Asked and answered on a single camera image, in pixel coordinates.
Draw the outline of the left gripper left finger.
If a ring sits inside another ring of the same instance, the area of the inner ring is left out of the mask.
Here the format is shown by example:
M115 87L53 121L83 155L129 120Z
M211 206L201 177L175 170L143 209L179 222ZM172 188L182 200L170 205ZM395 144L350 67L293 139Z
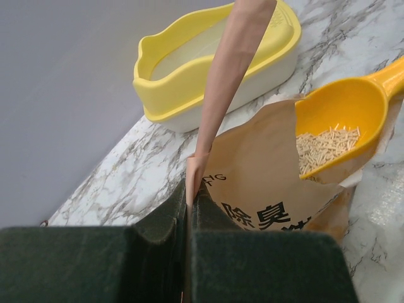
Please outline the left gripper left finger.
M132 225L1 230L2 302L180 302L185 184Z

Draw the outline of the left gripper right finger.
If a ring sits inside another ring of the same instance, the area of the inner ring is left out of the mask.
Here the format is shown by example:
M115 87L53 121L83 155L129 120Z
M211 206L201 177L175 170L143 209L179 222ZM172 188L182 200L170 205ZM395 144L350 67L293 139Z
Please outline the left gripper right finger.
M318 232L248 232L206 186L191 217L191 302L357 302L342 250Z

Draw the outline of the pink cat litter bag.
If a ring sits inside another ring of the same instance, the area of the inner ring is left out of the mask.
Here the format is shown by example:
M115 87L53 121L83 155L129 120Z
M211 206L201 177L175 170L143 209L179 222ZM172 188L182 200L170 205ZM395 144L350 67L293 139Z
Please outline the pink cat litter bag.
M347 177L339 183L300 177L295 104L305 97L265 105L218 133L275 8L275 1L236 1L227 18L208 72L196 150L187 160L186 202L192 205L204 177L218 177L208 187L211 197L241 228L316 230L341 239Z

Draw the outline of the yellow plastic litter scoop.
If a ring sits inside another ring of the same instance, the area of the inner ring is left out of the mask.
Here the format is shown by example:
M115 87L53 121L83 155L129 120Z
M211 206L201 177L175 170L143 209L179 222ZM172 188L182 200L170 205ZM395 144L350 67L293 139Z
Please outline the yellow plastic litter scoop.
M403 92L403 59L373 74L345 78L312 91L296 102L296 134L355 130L358 142L344 154L301 179L339 183L375 154L393 97Z

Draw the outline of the yellow plastic litter box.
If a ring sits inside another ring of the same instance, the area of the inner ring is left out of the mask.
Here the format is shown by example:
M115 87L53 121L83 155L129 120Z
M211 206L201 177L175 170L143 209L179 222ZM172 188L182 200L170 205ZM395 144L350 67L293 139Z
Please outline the yellow plastic litter box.
M133 86L149 121L178 133L199 126L206 77L232 7L193 11L140 40ZM291 77L301 34L297 15L287 3L278 1L229 111Z

